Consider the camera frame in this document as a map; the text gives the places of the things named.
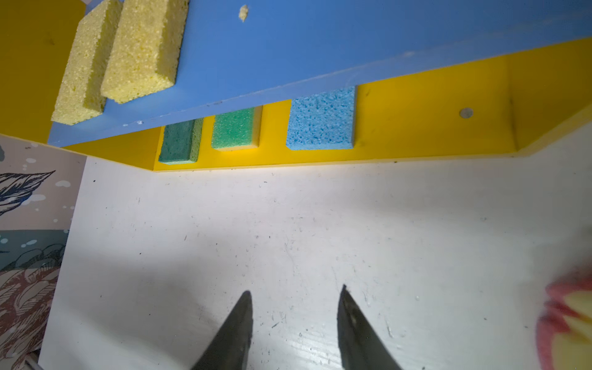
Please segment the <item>yellow sponge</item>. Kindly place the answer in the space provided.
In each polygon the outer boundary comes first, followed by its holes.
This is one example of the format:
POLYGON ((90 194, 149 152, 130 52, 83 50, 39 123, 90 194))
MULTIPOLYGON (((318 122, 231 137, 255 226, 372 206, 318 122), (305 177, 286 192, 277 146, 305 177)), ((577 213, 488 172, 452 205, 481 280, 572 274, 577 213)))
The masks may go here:
POLYGON ((171 88, 190 2, 125 1, 101 94, 119 104, 171 88))
POLYGON ((79 22, 51 120, 76 125, 103 114, 101 86, 123 3, 103 1, 79 22))

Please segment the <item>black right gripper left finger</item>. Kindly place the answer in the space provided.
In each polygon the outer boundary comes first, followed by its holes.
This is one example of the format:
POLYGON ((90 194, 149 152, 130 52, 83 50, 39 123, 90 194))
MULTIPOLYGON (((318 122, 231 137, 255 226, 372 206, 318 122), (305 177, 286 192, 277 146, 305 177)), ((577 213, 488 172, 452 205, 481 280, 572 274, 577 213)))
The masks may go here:
POLYGON ((248 367, 253 323, 252 295, 250 291, 245 291, 191 370, 245 370, 248 367))

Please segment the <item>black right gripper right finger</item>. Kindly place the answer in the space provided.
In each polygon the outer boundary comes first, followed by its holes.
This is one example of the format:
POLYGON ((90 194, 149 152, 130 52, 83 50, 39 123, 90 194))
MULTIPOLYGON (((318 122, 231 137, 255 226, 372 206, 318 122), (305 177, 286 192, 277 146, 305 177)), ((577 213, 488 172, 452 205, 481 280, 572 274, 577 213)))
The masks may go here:
POLYGON ((339 296, 337 330, 343 369, 402 370, 345 285, 339 296))

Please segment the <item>light green sponge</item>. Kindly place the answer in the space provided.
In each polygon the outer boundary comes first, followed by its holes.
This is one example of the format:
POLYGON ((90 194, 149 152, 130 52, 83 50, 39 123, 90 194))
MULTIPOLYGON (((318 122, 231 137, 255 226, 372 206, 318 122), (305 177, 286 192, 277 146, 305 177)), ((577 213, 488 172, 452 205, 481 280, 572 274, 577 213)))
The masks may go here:
POLYGON ((211 146, 218 151, 259 147, 263 106, 223 113, 214 117, 211 146))

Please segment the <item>dark green sponge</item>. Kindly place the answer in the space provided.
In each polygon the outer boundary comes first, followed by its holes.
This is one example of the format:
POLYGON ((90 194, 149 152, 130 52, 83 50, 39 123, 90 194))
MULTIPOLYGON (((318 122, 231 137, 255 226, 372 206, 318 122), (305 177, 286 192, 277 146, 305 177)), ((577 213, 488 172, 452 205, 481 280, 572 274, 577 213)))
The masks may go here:
POLYGON ((167 125, 159 162, 167 165, 196 163, 203 123, 203 119, 196 119, 167 125))

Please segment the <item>blue sponge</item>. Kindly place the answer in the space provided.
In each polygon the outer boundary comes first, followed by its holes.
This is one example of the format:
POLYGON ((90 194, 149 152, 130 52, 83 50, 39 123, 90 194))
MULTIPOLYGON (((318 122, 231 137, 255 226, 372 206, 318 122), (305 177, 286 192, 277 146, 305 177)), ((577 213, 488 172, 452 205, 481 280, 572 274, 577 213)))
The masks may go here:
POLYGON ((350 86, 291 101, 286 146, 290 150, 354 147, 357 89, 350 86))

